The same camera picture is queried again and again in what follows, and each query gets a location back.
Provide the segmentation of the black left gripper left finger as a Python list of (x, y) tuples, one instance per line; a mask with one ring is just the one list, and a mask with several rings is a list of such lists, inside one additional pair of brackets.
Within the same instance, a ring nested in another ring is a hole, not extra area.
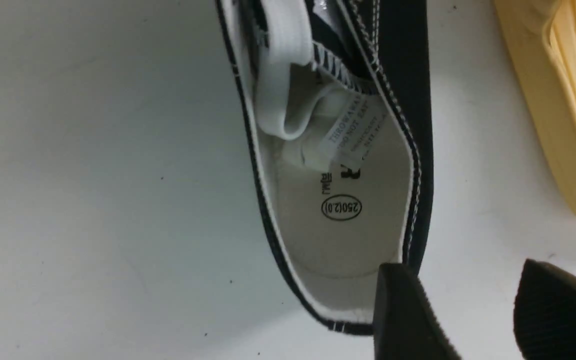
[(418, 276), (402, 263), (378, 269), (372, 321), (376, 360), (459, 360)]

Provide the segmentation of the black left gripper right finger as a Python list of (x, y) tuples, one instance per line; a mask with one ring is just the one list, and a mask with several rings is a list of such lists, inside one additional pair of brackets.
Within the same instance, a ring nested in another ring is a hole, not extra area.
[(576, 360), (576, 276), (527, 259), (514, 300), (513, 333), (526, 360)]

